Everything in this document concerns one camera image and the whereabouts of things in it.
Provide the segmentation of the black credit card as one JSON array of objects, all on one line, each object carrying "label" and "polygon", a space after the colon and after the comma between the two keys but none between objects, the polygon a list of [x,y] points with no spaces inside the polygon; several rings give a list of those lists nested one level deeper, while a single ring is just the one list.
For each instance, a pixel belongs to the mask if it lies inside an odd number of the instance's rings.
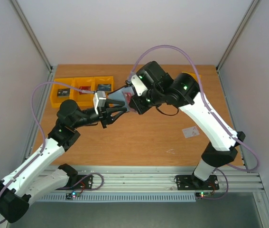
[{"label": "black credit card", "polygon": [[69,97],[69,95],[70,95],[70,88],[58,89],[57,91],[57,97]]}]

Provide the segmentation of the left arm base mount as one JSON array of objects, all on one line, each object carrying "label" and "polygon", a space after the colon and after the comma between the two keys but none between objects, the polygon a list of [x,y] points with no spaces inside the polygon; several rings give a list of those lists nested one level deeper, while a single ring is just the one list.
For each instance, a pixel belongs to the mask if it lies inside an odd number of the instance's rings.
[{"label": "left arm base mount", "polygon": [[64,171],[68,178],[66,185],[57,190],[77,190],[81,189],[83,186],[87,190],[92,189],[93,175],[84,178],[85,175],[78,174],[78,171],[75,168],[66,163],[60,165],[58,169]]}]

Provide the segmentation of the white card with red pattern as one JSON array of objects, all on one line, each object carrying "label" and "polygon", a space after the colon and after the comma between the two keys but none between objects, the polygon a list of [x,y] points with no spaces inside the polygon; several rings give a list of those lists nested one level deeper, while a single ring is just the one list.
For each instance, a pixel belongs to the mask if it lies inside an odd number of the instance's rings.
[{"label": "white card with red pattern", "polygon": [[182,130],[182,132],[185,138],[195,137],[200,134],[196,126],[185,128]]}]

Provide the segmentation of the right circuit board with LED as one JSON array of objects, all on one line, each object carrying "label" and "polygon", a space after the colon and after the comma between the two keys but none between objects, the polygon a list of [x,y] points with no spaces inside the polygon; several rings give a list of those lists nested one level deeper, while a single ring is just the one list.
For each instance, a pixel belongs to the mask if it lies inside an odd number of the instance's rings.
[{"label": "right circuit board with LED", "polygon": [[210,197],[210,196],[212,196],[212,193],[211,192],[196,192],[195,193],[195,196],[197,197],[197,198],[208,198],[208,197]]}]

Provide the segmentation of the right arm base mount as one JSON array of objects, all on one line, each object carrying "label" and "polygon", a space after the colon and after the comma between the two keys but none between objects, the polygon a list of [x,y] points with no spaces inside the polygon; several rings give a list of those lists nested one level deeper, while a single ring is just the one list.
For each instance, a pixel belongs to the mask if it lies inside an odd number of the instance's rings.
[{"label": "right arm base mount", "polygon": [[174,177],[178,190],[219,190],[219,183],[216,175],[210,175],[205,181],[198,179],[193,174],[177,175]]}]

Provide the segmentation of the aluminium frame post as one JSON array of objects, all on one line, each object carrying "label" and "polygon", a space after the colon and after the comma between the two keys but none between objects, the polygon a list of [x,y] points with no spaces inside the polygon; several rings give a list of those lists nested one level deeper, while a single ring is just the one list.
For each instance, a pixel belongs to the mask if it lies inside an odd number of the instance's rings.
[{"label": "aluminium frame post", "polygon": [[225,61],[227,60],[228,56],[231,54],[234,46],[238,42],[239,38],[241,37],[243,31],[245,30],[246,26],[248,25],[251,17],[253,16],[255,10],[257,9],[258,5],[260,4],[260,0],[252,0],[244,13],[239,25],[237,26],[234,35],[232,36],[227,48],[225,49],[219,63],[216,66],[217,73],[220,72],[221,68],[223,67]]},{"label": "aluminium frame post", "polygon": [[27,17],[25,16],[24,11],[22,10],[19,2],[17,0],[9,0],[10,4],[12,5],[15,13],[17,14],[20,22],[24,26],[24,29],[26,30],[27,34],[29,35],[33,45],[35,46],[36,50],[38,51],[40,57],[42,58],[44,64],[46,65],[49,72],[52,71],[53,67],[50,64],[50,61],[48,60],[43,48],[41,47],[38,38],[36,37]]}]

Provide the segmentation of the yellow bin left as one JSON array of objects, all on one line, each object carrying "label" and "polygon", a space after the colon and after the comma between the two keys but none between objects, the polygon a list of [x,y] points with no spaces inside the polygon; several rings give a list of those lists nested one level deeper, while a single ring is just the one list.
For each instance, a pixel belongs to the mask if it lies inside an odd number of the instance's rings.
[{"label": "yellow bin left", "polygon": [[[73,78],[57,78],[55,82],[71,86]],[[53,84],[50,92],[50,103],[52,108],[59,108],[61,103],[70,98],[70,88],[61,84]]]}]

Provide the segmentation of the blue credit card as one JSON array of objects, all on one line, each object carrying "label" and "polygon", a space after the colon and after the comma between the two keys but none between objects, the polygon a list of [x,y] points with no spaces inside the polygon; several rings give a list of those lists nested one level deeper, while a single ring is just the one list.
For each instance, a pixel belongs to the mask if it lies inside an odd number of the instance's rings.
[{"label": "blue credit card", "polygon": [[105,92],[110,92],[111,91],[111,84],[98,84],[97,85],[97,90],[99,91],[105,91]]}]

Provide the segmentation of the card holder with clear sleeves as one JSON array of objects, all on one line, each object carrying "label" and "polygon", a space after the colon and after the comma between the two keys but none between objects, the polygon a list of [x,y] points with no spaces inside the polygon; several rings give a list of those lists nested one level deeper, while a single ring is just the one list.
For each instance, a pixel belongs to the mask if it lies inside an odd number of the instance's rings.
[{"label": "card holder with clear sleeves", "polygon": [[132,86],[123,86],[111,93],[108,93],[108,98],[112,99],[112,100],[118,100],[118,101],[124,101],[125,105],[124,107],[127,108],[127,112],[134,112],[136,113],[136,111],[132,108],[130,108],[129,103],[125,100],[124,94],[125,92],[131,93],[132,96],[135,95],[135,91],[134,88]]}]

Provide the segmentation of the aluminium rail frame front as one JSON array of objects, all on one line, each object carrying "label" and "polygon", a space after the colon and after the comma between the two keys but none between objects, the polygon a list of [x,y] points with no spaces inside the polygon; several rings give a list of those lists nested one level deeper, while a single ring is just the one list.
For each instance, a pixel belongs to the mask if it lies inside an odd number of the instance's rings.
[{"label": "aluminium rail frame front", "polygon": [[[79,174],[99,173],[104,177],[104,185],[99,192],[176,192],[176,175],[192,174],[193,166],[83,166],[73,165]],[[218,178],[219,190],[229,192],[264,192],[257,173],[238,171],[229,166],[214,174]]]}]

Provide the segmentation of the red credit card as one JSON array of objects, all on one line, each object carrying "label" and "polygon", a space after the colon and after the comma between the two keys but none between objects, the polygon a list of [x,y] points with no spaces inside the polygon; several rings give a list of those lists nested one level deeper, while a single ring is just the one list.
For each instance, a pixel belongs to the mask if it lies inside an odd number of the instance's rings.
[{"label": "red credit card", "polygon": [[91,86],[80,86],[79,89],[80,89],[80,92],[79,92],[80,95],[89,94],[91,91]]},{"label": "red credit card", "polygon": [[125,92],[123,94],[124,94],[125,100],[129,103],[132,98],[132,94],[128,92]]}]

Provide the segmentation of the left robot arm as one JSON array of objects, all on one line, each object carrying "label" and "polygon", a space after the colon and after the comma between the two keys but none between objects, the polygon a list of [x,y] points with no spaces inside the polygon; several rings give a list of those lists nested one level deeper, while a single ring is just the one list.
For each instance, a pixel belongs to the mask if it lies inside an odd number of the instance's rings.
[{"label": "left robot arm", "polygon": [[57,121],[39,149],[15,171],[0,180],[0,214],[5,221],[18,221],[39,198],[54,190],[74,190],[82,179],[68,164],[53,173],[34,179],[56,158],[64,154],[80,137],[77,128],[101,122],[103,128],[114,123],[127,111],[123,101],[100,98],[95,108],[81,110],[76,101],[61,103]]}]

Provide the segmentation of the yellow bin right of trio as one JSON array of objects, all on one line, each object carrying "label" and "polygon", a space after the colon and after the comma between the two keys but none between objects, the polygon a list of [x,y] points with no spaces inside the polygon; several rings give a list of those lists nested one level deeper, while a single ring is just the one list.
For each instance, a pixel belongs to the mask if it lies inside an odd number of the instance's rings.
[{"label": "yellow bin right of trio", "polygon": [[111,84],[111,91],[110,92],[105,92],[105,93],[111,93],[114,91],[114,78],[113,76],[96,76],[94,77],[94,91],[98,91],[97,90],[97,85],[98,84]]}]

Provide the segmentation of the right aluminium frame post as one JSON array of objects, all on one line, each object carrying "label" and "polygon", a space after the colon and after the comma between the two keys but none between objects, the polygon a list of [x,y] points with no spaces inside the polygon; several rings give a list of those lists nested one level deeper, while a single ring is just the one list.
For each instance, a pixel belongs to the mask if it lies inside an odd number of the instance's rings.
[{"label": "right aluminium frame post", "polygon": [[217,73],[220,72],[221,68],[223,67],[225,61],[227,60],[228,56],[231,54],[234,46],[238,42],[239,38],[241,37],[243,31],[245,30],[246,26],[248,25],[251,17],[253,16],[255,10],[257,9],[258,5],[260,4],[260,0],[252,0],[244,13],[239,25],[237,26],[234,35],[232,36],[227,48],[225,49],[219,63],[216,66]]}]

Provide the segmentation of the yellow bin middle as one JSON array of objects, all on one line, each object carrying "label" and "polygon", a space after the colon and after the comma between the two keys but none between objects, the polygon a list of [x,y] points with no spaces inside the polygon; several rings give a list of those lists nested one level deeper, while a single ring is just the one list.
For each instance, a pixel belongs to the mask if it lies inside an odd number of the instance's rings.
[{"label": "yellow bin middle", "polygon": [[93,106],[94,77],[74,77],[72,87],[79,89],[79,91],[72,89],[70,92],[70,98],[75,100],[79,107],[89,108]]}]

